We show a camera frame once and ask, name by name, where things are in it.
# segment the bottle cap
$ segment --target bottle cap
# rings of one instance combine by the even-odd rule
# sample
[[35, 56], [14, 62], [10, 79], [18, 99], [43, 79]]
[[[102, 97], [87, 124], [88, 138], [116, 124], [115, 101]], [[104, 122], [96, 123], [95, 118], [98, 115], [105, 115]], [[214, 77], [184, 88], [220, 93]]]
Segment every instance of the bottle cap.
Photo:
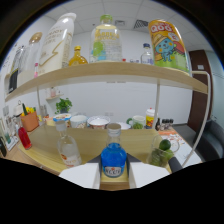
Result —
[[143, 44], [143, 47], [150, 47], [150, 44], [145, 43]]
[[42, 33], [41, 32], [37, 32], [35, 33], [31, 38], [30, 38], [30, 41], [29, 43], [32, 44], [32, 43], [38, 43], [39, 40], [41, 39], [42, 37]]
[[59, 21], [61, 19], [65, 19], [67, 17], [71, 18], [74, 22], [76, 19], [76, 14], [75, 13], [66, 13], [66, 14], [62, 15], [57, 21]]
[[81, 46], [77, 45], [74, 47], [75, 50], [81, 50]]
[[107, 125], [107, 133], [111, 137], [117, 137], [121, 134], [121, 125], [117, 123], [110, 123]]
[[101, 17], [100, 17], [100, 22], [102, 21], [102, 20], [104, 20], [104, 19], [107, 19], [107, 20], [113, 20], [113, 17], [111, 16], [111, 15], [109, 15], [109, 14], [105, 14], [105, 15], [102, 15]]
[[65, 131], [67, 129], [65, 121], [57, 121], [56, 122], [56, 130], [57, 131]]

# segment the clear glass bottle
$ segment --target clear glass bottle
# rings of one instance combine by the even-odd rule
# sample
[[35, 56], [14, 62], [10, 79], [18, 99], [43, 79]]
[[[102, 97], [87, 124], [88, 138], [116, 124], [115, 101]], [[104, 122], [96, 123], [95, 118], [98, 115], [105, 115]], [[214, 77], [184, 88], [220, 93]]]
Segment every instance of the clear glass bottle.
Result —
[[81, 47], [75, 46], [74, 50], [75, 50], [74, 56], [70, 59], [68, 65], [74, 66], [79, 64], [88, 64], [88, 61], [85, 59], [85, 57], [81, 56], [80, 54]]
[[82, 159], [78, 146], [73, 137], [67, 135], [67, 126], [64, 120], [56, 122], [56, 129], [60, 133], [60, 139], [57, 143], [58, 152], [67, 168], [79, 166]]
[[121, 34], [119, 29], [112, 25], [112, 20], [111, 15], [102, 15], [101, 25], [93, 29], [89, 63], [122, 61]]
[[147, 65], [153, 65], [152, 53], [150, 50], [150, 44], [143, 44], [145, 52], [141, 55], [141, 63]]
[[25, 48], [21, 55], [21, 61], [19, 65], [19, 73], [32, 72], [34, 74], [35, 63], [37, 63], [37, 53], [40, 48], [40, 39], [42, 37], [41, 32], [35, 33], [29, 40], [29, 46]]
[[121, 125], [108, 124], [107, 133], [106, 147], [101, 153], [102, 167], [106, 176], [116, 178], [123, 174], [127, 157], [127, 153], [120, 143]]

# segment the white bottle cap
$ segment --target white bottle cap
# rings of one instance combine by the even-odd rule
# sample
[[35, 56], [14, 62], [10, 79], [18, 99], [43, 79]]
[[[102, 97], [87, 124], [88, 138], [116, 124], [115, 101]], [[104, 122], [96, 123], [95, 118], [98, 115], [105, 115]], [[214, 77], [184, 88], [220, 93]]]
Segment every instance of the white bottle cap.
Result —
[[57, 131], [65, 131], [67, 129], [65, 121], [57, 121], [56, 122], [56, 129], [57, 129]]
[[73, 21], [75, 21], [76, 19], [76, 14], [75, 13], [66, 13], [64, 15], [62, 15], [57, 21], [61, 20], [61, 19], [64, 19], [64, 18], [71, 18]]
[[152, 108], [150, 108], [146, 111], [146, 114], [148, 114], [149, 116], [152, 116], [152, 117], [154, 116], [154, 113], [155, 113], [155, 110]]

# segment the table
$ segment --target table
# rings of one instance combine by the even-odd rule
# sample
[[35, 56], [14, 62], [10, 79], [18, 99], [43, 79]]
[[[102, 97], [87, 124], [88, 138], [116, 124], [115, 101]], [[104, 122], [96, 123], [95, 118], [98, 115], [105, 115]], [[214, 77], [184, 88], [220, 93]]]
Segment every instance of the table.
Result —
[[[67, 132], [77, 142], [82, 164], [100, 155], [106, 145], [106, 129], [68, 128]], [[121, 130], [121, 144], [127, 153], [146, 163], [146, 158], [151, 153], [151, 141], [156, 135], [158, 132], [154, 129]], [[29, 137], [32, 148], [25, 150], [22, 144], [19, 145], [19, 149], [27, 157], [56, 175], [66, 169], [56, 148], [59, 133], [54, 126], [42, 125], [35, 129]], [[118, 178], [108, 178], [102, 172], [100, 189], [129, 189], [127, 167], [125, 167], [123, 175]]]

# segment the water bottle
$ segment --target water bottle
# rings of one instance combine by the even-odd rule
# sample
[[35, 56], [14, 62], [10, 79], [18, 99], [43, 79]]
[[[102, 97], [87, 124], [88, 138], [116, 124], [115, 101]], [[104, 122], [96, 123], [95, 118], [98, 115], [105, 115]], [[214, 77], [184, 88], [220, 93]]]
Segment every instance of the water bottle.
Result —
[[112, 25], [111, 15], [100, 17], [101, 25], [91, 34], [89, 62], [122, 61], [121, 34], [116, 26]]

